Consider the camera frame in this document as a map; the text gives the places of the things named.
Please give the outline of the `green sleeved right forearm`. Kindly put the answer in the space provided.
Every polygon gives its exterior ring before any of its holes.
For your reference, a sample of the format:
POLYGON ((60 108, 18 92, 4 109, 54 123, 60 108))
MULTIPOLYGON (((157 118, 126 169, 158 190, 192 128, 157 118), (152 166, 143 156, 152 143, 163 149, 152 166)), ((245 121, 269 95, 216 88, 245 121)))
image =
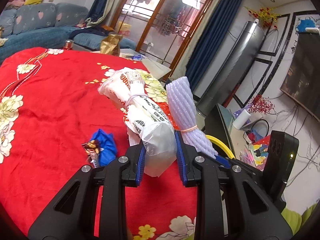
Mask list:
POLYGON ((311 216, 313 211, 315 210, 317 204, 313 204, 309 208, 307 208, 302 215, 299 213, 289 210, 285 208, 282 212, 281 215, 282 217, 286 220, 287 224, 290 226, 293 235, 295 235, 301 226, 303 226, 308 218, 311 216))

